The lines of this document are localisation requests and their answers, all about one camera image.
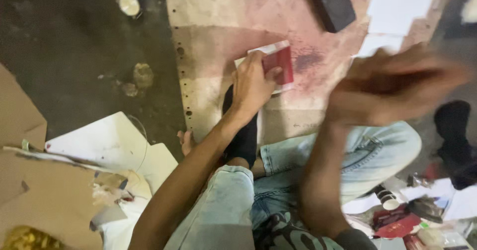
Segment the red booklet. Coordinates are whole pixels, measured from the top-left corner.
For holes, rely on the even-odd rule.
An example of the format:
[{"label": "red booklet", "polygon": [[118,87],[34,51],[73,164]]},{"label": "red booklet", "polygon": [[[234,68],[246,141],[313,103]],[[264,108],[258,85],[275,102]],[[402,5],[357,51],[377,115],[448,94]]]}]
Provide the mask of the red booklet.
[{"label": "red booklet", "polygon": [[[273,93],[277,94],[292,89],[293,66],[291,64],[291,48],[288,40],[282,40],[274,44],[248,50],[248,53],[257,50],[267,54],[262,58],[262,66],[265,74],[277,66],[280,66],[283,69],[283,72],[276,79],[277,86]],[[238,67],[244,59],[245,58],[235,60],[235,66]]]}]

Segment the jeans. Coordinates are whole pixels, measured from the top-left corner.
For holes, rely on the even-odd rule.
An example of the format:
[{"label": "jeans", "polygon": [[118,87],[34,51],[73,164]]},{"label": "jeans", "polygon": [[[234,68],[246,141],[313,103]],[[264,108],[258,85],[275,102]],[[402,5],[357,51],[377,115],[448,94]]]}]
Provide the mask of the jeans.
[{"label": "jeans", "polygon": [[[261,223],[274,213],[297,209],[296,190],[315,139],[313,134],[261,147],[266,176],[256,181],[246,168],[219,168],[165,249],[254,249]],[[341,203],[395,175],[420,149],[421,138],[405,122],[355,127],[344,149]]]}]

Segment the cardboard box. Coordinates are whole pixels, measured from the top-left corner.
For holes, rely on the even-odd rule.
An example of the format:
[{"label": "cardboard box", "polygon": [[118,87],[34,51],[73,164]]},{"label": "cardboard box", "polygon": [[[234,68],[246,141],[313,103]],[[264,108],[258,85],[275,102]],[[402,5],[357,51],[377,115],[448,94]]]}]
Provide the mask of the cardboard box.
[{"label": "cardboard box", "polygon": [[[46,120],[0,64],[0,148],[27,139],[45,144]],[[102,249],[101,237],[89,230],[94,170],[48,160],[32,160],[0,150],[0,246],[5,233],[28,225],[75,249]]]}]

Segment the hand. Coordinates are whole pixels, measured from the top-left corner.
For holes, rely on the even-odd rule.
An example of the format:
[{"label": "hand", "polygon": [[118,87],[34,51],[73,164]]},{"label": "hand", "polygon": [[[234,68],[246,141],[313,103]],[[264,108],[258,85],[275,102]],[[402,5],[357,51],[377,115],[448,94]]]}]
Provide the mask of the hand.
[{"label": "hand", "polygon": [[422,116],[469,80],[462,64],[415,45],[390,56],[355,59],[331,92],[326,119],[345,125],[384,126]]},{"label": "hand", "polygon": [[261,51],[250,53],[232,73],[232,108],[245,113],[249,120],[270,100],[276,85],[275,77],[283,71],[281,67],[275,67],[264,75],[262,57],[265,55]]}]

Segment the knee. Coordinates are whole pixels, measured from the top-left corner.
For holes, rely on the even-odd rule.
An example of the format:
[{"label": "knee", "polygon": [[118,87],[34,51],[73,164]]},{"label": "knee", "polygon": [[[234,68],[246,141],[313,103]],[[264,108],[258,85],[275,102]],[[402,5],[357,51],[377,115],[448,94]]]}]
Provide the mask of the knee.
[{"label": "knee", "polygon": [[390,125],[389,130],[382,134],[384,146],[392,147],[399,157],[403,167],[411,163],[421,152],[422,140],[420,135],[404,121]]}]

